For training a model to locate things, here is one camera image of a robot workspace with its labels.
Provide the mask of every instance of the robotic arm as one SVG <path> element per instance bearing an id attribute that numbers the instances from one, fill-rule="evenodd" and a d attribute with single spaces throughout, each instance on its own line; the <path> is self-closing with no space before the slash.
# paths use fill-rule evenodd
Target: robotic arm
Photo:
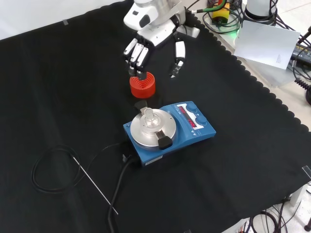
<path id="1" fill-rule="evenodd" d="M 277 0 L 248 0 L 245 16 L 253 21 L 271 21 L 271 15 L 276 13 Z M 213 12 L 222 9 L 226 0 L 219 0 L 219 5 L 213 8 L 189 11 L 196 14 Z M 145 67 L 154 48 L 164 42 L 169 36 L 175 34 L 178 27 L 186 21 L 186 10 L 182 0 L 134 0 L 134 4 L 124 23 L 134 30 L 137 36 L 126 47 L 123 55 L 129 65 L 130 76 L 137 76 L 140 80 L 146 78 Z M 171 77 L 175 77 L 182 67 L 186 49 L 179 38 L 175 38 L 175 66 Z"/>
<path id="2" fill-rule="evenodd" d="M 181 0 L 135 0 L 134 2 L 124 17 L 124 23 L 138 32 L 123 54 L 129 64 L 130 76 L 137 76 L 143 80 L 146 78 L 145 66 L 150 53 L 185 23 L 186 15 Z M 186 55 L 184 42 L 177 40 L 175 49 L 176 67 L 173 72 L 177 74 Z"/>

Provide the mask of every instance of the yellow device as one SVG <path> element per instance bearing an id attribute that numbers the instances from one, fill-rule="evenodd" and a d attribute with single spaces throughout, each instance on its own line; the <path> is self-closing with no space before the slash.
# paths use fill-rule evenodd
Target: yellow device
<path id="1" fill-rule="evenodd" d="M 226 3 L 225 8 L 229 9 L 230 3 Z M 214 11 L 211 14 L 213 23 L 228 23 L 229 20 L 229 11 L 227 9 L 220 9 L 219 11 Z"/>

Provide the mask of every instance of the black power cable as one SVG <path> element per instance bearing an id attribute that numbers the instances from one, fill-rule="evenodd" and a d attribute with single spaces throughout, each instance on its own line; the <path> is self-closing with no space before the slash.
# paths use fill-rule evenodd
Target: black power cable
<path id="1" fill-rule="evenodd" d="M 128 168 L 128 166 L 132 163 L 136 163 L 139 161 L 139 158 L 135 157 L 135 158 L 130 158 L 126 164 L 124 165 L 121 173 L 120 173 L 120 176 L 119 176 L 119 180 L 118 180 L 118 183 L 117 183 L 117 186 L 116 186 L 116 189 L 115 189 L 115 192 L 113 194 L 113 197 L 112 197 L 112 200 L 111 200 L 111 204 L 109 206 L 109 210 L 108 210 L 108 215 L 107 215 L 107 220 L 108 220 L 108 225 L 109 225 L 109 228 L 110 228 L 110 232 L 111 233 L 114 233 L 115 230 L 113 228 L 113 225 L 112 225 L 112 222 L 111 222 L 111 212 L 112 212 L 112 207 L 116 201 L 116 197 L 117 197 L 117 194 L 118 194 L 118 191 L 119 191 L 119 188 L 120 188 L 120 184 L 121 184 L 121 180 L 123 178 L 123 175 L 125 173 L 125 170 Z"/>
<path id="2" fill-rule="evenodd" d="M 270 219 L 272 219 L 273 223 L 274 223 L 274 226 L 275 226 L 275 230 L 273 231 L 273 233 L 277 233 L 277 221 L 276 221 L 276 218 L 271 214 L 271 213 L 268 213 L 266 211 L 261 211 L 260 212 L 260 215 L 265 215 L 266 217 L 269 217 Z M 252 226 L 252 229 L 253 229 L 253 232 L 254 233 L 257 233 L 257 231 L 255 230 L 254 228 L 254 223 L 252 222 L 251 224 Z"/>
<path id="3" fill-rule="evenodd" d="M 104 150 L 116 146 L 116 145 L 120 145 L 121 143 L 115 143 L 115 144 L 111 144 L 107 147 L 105 147 L 104 149 L 101 150 L 101 152 L 103 152 Z M 78 180 L 79 174 L 80 174 L 80 166 L 78 167 L 78 170 L 73 178 L 73 180 L 67 184 L 64 187 L 58 187 L 58 188 L 47 188 L 47 187 L 42 187 L 41 185 L 39 185 L 36 181 L 36 171 L 38 168 L 38 165 L 40 164 L 41 160 L 43 158 L 45 158 L 46 156 L 52 156 L 52 154 L 57 153 L 57 152 L 63 152 L 65 155 L 68 155 L 70 158 L 74 157 L 76 158 L 76 160 L 78 161 L 79 164 L 81 164 L 81 160 L 79 155 L 74 151 L 73 148 L 65 146 L 65 145 L 58 145 L 56 147 L 50 148 L 48 149 L 44 154 L 42 154 L 35 162 L 33 169 L 31 171 L 31 181 L 32 184 L 34 185 L 35 189 L 43 192 L 43 193 L 47 193 L 47 194 L 60 194 L 63 193 L 65 191 L 67 191 L 68 189 L 75 187 L 85 176 L 85 174 L 83 174 L 83 176 Z M 91 162 L 89 163 L 89 165 L 86 168 L 86 171 L 89 170 L 91 164 L 93 163 L 93 161 L 95 160 L 95 158 L 99 155 L 100 153 L 97 153 L 91 160 Z"/>
<path id="4" fill-rule="evenodd" d="M 278 214 L 280 214 L 280 212 L 279 212 L 279 210 L 277 210 L 277 208 L 275 208 L 274 206 L 272 206 L 272 207 L 278 212 Z M 283 216 L 281 216 L 281 218 L 282 218 L 282 220 L 284 222 L 284 225 L 281 228 L 283 228 L 285 226 L 285 231 L 286 231 L 286 233 L 288 233 L 286 222 L 285 222 Z"/>
<path id="5" fill-rule="evenodd" d="M 295 77 L 295 83 L 297 83 L 299 86 L 301 86 L 302 88 L 304 88 L 305 90 L 307 90 L 308 92 L 311 92 L 311 85 L 305 83 L 304 81 L 302 81 L 301 79 L 297 78 L 295 71 L 297 71 L 296 69 L 296 63 L 297 63 L 297 58 L 300 56 L 300 54 L 303 52 L 304 50 L 301 50 L 299 52 L 299 54 L 296 56 L 295 60 L 293 61 L 293 74 Z"/>

